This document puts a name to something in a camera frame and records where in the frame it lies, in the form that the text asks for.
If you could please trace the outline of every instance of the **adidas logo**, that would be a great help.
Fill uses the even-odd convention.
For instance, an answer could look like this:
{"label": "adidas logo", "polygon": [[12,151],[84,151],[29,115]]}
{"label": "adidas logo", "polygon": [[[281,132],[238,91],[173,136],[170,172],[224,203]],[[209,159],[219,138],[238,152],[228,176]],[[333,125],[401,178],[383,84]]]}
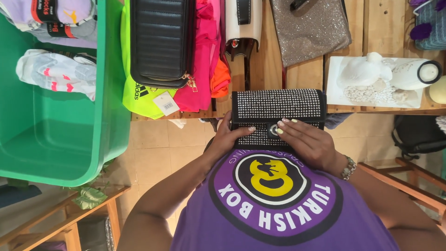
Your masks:
{"label": "adidas logo", "polygon": [[140,97],[147,95],[149,91],[145,88],[144,85],[136,84],[135,86],[135,100],[138,100]]}

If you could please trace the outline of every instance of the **price tag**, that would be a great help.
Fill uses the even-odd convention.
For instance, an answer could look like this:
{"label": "price tag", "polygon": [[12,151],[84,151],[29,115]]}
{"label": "price tag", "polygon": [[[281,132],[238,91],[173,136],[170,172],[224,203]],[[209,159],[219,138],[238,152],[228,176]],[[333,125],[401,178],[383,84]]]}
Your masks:
{"label": "price tag", "polygon": [[153,102],[158,106],[158,108],[164,113],[164,115],[168,116],[180,108],[177,103],[170,96],[169,92],[164,92],[158,97],[153,99]]}

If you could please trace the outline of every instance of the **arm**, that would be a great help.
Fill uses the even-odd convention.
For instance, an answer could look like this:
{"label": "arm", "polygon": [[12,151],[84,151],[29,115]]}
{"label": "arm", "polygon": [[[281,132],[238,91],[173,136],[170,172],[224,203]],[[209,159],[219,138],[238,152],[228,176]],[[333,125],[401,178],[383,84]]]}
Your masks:
{"label": "arm", "polygon": [[255,130],[230,131],[230,119],[231,112],[228,112],[203,155],[154,185],[139,199],[126,220],[117,251],[169,250],[172,235],[166,219],[203,182],[213,165],[234,146],[235,140]]}
{"label": "arm", "polygon": [[[283,119],[279,136],[290,144],[310,166],[341,178],[347,159],[335,150],[332,137],[300,121]],[[360,168],[349,182],[398,243],[402,251],[444,250],[446,236],[405,194]]]}

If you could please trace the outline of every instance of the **purple feather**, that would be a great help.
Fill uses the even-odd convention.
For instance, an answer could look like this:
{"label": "purple feather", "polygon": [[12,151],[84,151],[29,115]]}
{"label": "purple feather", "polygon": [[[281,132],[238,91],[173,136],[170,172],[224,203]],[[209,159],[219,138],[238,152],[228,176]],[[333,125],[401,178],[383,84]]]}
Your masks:
{"label": "purple feather", "polygon": [[430,36],[432,25],[430,23],[419,24],[410,31],[410,38],[413,40],[422,40]]}
{"label": "purple feather", "polygon": [[419,6],[422,5],[423,3],[427,2],[428,0],[410,0],[409,4],[411,6]]}
{"label": "purple feather", "polygon": [[446,7],[446,0],[438,0],[437,5],[435,6],[436,11],[441,11]]}

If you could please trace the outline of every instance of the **bracelet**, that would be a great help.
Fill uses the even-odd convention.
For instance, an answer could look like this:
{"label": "bracelet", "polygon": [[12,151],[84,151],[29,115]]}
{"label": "bracelet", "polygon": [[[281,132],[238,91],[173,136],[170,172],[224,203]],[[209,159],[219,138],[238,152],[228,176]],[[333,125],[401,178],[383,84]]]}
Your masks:
{"label": "bracelet", "polygon": [[356,170],[356,163],[347,155],[344,155],[348,160],[348,165],[346,168],[344,168],[343,172],[341,173],[341,176],[343,180],[347,181],[352,173]]}

